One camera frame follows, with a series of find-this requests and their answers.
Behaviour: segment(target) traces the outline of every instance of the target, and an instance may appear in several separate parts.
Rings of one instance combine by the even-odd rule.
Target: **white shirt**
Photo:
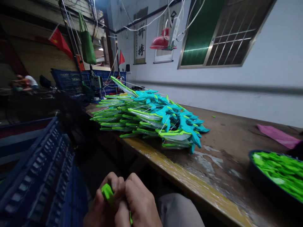
[[[37,84],[37,81],[35,81],[35,79],[34,79],[32,76],[27,75],[27,76],[25,76],[25,78],[26,78],[26,79],[29,79],[29,81],[30,81],[30,82],[29,82],[29,85],[30,85],[30,86],[38,85],[38,84]]]

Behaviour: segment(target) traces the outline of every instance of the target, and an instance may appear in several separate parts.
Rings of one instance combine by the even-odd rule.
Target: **worker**
[[[18,82],[18,83],[26,83],[26,84],[29,85],[29,87],[31,89],[38,89],[39,88],[37,81],[32,76],[30,76],[30,75],[24,76],[24,75],[18,74],[17,78],[19,80],[17,80],[16,82]]]
[[[108,183],[114,192],[114,207],[104,200],[101,187]],[[132,173],[126,181],[111,172],[97,190],[92,205],[84,217],[84,227],[204,227],[194,204],[184,196],[173,193],[159,199],[159,212],[154,196],[140,178]]]

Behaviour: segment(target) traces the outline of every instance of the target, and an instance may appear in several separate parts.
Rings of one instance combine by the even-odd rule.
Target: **hanging lamp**
[[[154,39],[150,48],[151,49],[161,49],[161,50],[171,50],[171,49],[168,49],[168,42],[169,42],[169,28],[165,28],[162,31],[162,35],[159,37],[156,37]]]

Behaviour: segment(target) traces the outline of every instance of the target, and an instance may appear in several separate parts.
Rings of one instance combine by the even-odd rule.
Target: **hanging bag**
[[[88,32],[87,25],[81,13],[79,13],[79,24],[83,61],[88,64],[95,65],[97,64],[97,61],[94,46],[92,44],[91,35]]]

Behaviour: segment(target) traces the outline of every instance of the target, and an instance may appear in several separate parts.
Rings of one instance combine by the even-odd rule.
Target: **wooden table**
[[[271,125],[298,139],[298,131],[280,125],[235,115],[185,106],[205,120],[210,132],[202,135],[202,148],[190,155],[186,150],[163,150],[161,140],[138,137],[119,140],[129,145],[163,176],[229,226],[296,226],[276,209],[246,174],[248,153],[263,149],[284,153],[288,149],[262,134],[256,124]],[[99,110],[87,107],[90,114]]]

